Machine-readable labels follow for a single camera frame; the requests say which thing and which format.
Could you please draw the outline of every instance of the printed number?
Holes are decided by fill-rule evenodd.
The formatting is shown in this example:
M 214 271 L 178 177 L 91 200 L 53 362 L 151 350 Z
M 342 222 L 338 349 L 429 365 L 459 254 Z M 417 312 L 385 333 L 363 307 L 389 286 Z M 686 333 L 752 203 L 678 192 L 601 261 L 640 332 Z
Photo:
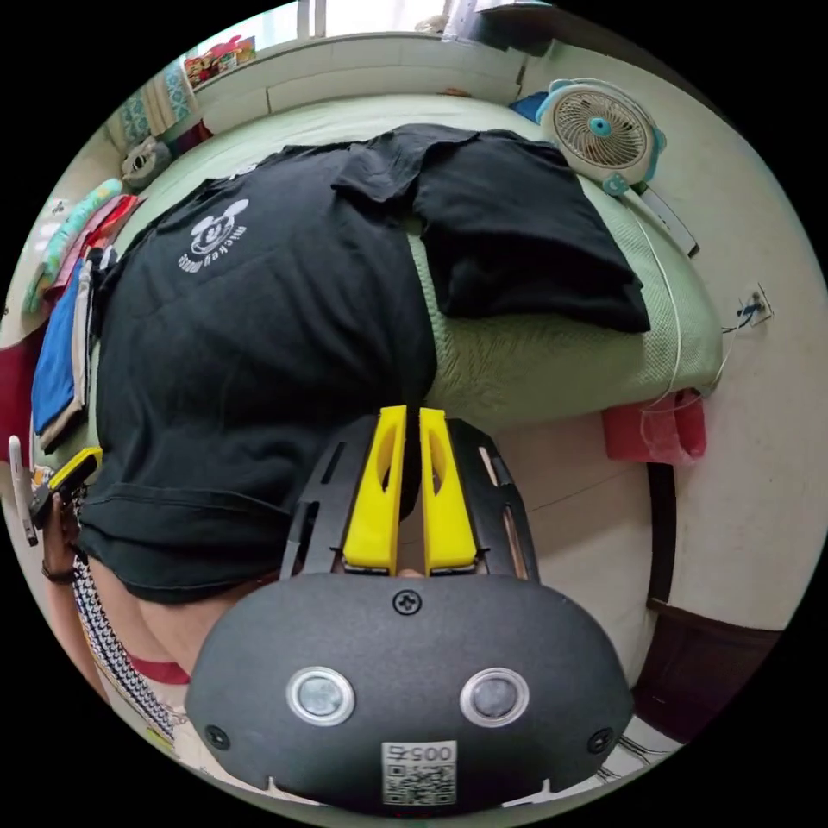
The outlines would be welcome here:
M 388 755 L 392 759 L 409 759 L 412 762 L 451 762 L 452 750 L 448 745 L 436 747 L 435 745 L 428 745 L 427 747 L 412 746 L 407 749 L 401 744 L 388 745 Z

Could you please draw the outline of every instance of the white wall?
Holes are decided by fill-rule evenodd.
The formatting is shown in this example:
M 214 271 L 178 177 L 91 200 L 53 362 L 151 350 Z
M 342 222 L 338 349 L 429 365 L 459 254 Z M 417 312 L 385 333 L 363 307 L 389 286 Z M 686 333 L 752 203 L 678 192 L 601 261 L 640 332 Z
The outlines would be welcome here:
M 290 47 L 209 83 L 196 96 L 214 134 L 338 97 L 457 87 L 481 100 L 510 104 L 519 91 L 523 60 L 517 52 L 443 43 L 432 35 L 357 35 Z
M 733 346 L 706 407 L 706 457 L 678 471 L 671 603 L 783 629 L 811 578 L 828 515 L 823 274 L 772 173 L 710 110 L 648 72 L 560 44 L 530 61 L 522 95 L 575 77 L 625 88 L 667 134 L 653 186 L 698 241 L 693 261 L 725 323 L 756 282 L 774 308 L 770 322 L 745 329 Z

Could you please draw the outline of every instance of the fan grille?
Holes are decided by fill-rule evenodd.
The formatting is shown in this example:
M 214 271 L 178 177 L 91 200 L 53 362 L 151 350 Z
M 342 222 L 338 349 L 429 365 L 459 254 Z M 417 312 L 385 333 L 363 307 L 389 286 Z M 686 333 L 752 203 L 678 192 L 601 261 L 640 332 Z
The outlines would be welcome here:
M 589 128 L 592 118 L 612 127 L 606 137 Z M 624 168 L 636 164 L 647 151 L 647 135 L 638 116 L 616 98 L 581 91 L 564 96 L 555 106 L 555 132 L 573 155 L 590 164 Z

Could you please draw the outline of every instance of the green bed sheet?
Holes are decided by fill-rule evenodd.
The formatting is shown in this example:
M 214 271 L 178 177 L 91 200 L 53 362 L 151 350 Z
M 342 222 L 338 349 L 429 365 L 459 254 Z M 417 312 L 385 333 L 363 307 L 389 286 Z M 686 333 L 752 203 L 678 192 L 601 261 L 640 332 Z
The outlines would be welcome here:
M 244 124 L 177 160 L 147 189 L 145 203 L 124 227 L 116 248 L 126 249 L 147 223 L 205 178 L 230 175 L 288 144 L 365 140 L 417 122 L 510 129 L 531 140 L 542 138 L 539 127 L 515 112 L 468 98 L 392 95 L 301 107 Z M 553 316 L 447 319 L 436 307 L 423 245 L 412 226 L 411 252 L 437 352 L 428 405 L 497 431 L 653 399 L 673 378 L 680 333 L 674 388 L 704 386 L 715 379 L 722 360 L 721 323 L 692 263 L 637 196 L 618 200 L 585 179 L 581 185 L 643 283 L 652 330 L 630 336 Z M 650 244 L 672 288 L 677 318 Z M 57 468 L 79 449 L 97 444 L 96 376 L 97 349 L 92 353 L 88 424 L 53 455 L 45 457 L 35 446 L 35 462 Z

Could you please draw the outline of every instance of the strap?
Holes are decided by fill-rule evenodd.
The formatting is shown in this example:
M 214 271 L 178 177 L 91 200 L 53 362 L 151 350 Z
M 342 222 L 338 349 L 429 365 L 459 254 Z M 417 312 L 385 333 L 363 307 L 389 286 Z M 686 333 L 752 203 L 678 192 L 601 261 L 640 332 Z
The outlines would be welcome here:
M 668 604 L 673 587 L 676 542 L 675 470 L 666 463 L 648 463 L 649 502 L 653 526 L 653 555 L 649 570 L 647 606 Z
M 45 561 L 41 565 L 41 572 L 46 580 L 50 580 L 60 587 L 70 587 L 78 579 L 78 571 L 74 567 L 65 572 L 51 572 Z

